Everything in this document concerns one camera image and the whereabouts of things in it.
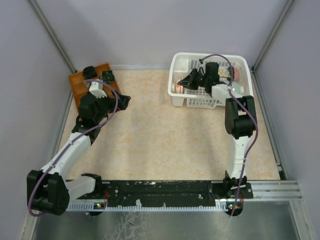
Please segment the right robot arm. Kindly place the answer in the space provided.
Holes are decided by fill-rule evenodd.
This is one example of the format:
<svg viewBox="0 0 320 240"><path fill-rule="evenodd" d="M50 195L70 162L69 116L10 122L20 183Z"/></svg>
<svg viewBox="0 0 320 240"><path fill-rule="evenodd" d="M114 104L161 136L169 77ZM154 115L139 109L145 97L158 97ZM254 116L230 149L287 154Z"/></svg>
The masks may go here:
<svg viewBox="0 0 320 240"><path fill-rule="evenodd" d="M253 96L244 94L236 81L239 74L235 67L229 66L227 72L227 77L220 77L219 64L207 62L203 67L192 69L176 83L179 87L193 91L203 88L210 97L216 98L225 107L224 126L231 136L233 147L231 163L222 183L212 187L215 198L238 197L241 189L246 187L246 160L254 144L251 137L258 132Z"/></svg>

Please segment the black leaf pink bowl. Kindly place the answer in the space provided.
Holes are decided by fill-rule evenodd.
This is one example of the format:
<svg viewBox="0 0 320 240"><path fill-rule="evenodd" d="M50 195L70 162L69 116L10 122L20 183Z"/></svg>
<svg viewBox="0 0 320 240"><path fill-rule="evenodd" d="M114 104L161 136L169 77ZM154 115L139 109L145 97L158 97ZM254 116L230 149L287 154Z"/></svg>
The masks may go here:
<svg viewBox="0 0 320 240"><path fill-rule="evenodd" d="M240 82L240 70L237 67L235 66L229 67L228 71L230 75L233 74L234 82Z"/></svg>

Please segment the yellow flower white bowl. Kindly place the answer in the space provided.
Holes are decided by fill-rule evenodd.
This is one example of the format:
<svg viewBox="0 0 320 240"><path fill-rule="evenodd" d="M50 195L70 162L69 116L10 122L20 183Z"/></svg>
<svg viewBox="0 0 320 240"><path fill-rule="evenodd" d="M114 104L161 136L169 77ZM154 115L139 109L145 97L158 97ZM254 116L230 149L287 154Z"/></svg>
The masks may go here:
<svg viewBox="0 0 320 240"><path fill-rule="evenodd" d="M230 71L228 70L228 67L224 67L224 66L219 66L218 68L218 75L221 78L230 78Z"/></svg>

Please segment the red patterned white bowl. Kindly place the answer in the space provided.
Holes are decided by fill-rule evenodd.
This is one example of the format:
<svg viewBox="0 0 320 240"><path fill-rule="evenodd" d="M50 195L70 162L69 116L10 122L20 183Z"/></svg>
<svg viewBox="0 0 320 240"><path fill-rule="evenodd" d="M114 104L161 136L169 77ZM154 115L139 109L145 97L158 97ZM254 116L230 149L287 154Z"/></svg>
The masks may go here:
<svg viewBox="0 0 320 240"><path fill-rule="evenodd" d="M184 94L185 93L185 88L181 85L178 84L178 82L180 82L182 79L178 79L175 81L175 83L173 84L173 92L175 94Z"/></svg>

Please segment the white plastic dish rack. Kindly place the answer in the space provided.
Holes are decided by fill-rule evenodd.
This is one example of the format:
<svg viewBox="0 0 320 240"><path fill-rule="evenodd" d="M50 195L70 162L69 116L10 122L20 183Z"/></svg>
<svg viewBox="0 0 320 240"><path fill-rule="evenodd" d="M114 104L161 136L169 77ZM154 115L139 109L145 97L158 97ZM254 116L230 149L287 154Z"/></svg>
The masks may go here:
<svg viewBox="0 0 320 240"><path fill-rule="evenodd" d="M225 100L219 101L205 92L204 87L199 87L198 90L191 90L184 88L184 94L177 94L173 92L173 85L176 80L184 79L192 69L199 69L205 66L206 63L216 62L221 67L236 67L240 72L240 83L244 87L244 94L232 94L240 98L242 96L253 96L253 86L250 76L250 70L247 61L238 55L227 55L223 57L211 56L208 53L192 53L192 52L179 52L176 53L172 59L167 92L171 97L172 105L175 107L182 107L186 104L187 107L214 109L217 106L224 106ZM230 78L219 77L219 80L229 84Z"/></svg>

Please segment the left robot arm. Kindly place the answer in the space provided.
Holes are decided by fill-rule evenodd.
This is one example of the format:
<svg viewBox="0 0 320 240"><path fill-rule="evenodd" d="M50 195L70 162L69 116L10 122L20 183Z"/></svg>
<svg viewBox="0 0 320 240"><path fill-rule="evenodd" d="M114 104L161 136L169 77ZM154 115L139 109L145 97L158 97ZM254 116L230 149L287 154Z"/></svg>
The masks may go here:
<svg viewBox="0 0 320 240"><path fill-rule="evenodd" d="M69 203L85 195L97 199L103 195L101 176L83 173L78 179L67 181L69 172L97 139L102 126L112 116L125 110L131 97L116 90L112 97L96 97L88 92L80 99L78 116L69 139L62 149L40 170L31 170L26 178L27 207L31 216L45 213L60 216Z"/></svg>

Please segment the green striped bowl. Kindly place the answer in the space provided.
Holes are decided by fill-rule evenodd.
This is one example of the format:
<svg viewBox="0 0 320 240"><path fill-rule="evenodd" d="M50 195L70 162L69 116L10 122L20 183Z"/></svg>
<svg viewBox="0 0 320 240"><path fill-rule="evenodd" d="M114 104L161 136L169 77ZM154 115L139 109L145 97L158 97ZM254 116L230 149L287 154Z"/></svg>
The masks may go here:
<svg viewBox="0 0 320 240"><path fill-rule="evenodd" d="M236 82L236 81L232 82L231 89L233 94L237 94L237 95L243 95L245 92L244 87L239 82Z"/></svg>

